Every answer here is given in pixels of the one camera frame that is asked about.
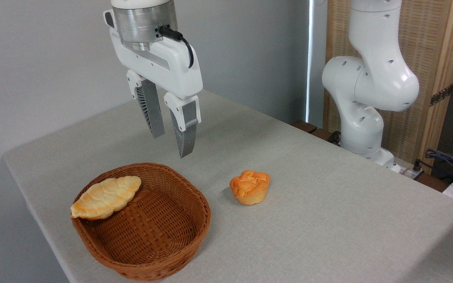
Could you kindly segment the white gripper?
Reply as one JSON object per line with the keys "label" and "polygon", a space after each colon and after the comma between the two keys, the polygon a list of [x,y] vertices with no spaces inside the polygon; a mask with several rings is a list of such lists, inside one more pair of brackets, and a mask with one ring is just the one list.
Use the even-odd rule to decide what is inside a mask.
{"label": "white gripper", "polygon": [[180,158],[193,152],[201,122],[199,98],[203,79],[198,59],[190,65],[187,46],[160,34],[162,26],[177,30],[175,10],[107,10],[106,24],[115,52],[127,71],[128,85],[153,136],[165,133],[156,85],[168,91],[165,104],[171,113]]}

